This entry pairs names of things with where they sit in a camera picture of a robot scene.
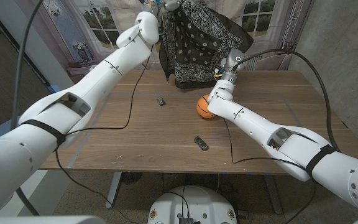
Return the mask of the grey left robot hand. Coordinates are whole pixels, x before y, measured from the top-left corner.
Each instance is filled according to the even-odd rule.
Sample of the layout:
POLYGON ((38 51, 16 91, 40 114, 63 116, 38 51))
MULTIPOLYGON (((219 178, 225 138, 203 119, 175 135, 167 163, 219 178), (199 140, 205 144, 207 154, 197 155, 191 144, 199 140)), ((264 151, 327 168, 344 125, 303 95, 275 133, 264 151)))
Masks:
POLYGON ((166 11, 174 11, 180 6, 178 0, 139 0, 143 11, 157 12, 164 9, 166 11))

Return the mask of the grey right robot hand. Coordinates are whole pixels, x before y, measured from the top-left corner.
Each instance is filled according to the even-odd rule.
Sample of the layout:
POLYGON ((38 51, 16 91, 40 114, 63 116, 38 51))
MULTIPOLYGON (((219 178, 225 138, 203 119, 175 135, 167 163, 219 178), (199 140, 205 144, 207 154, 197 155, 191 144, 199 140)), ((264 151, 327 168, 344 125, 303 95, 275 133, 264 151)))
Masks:
POLYGON ((246 54, 241 52, 239 49, 231 49, 227 57, 223 58, 221 61, 223 72, 219 80, 227 80, 234 83, 237 79, 238 73, 244 69, 244 65, 239 65, 236 69, 234 69, 234 67, 240 61, 245 59, 245 57, 246 54))

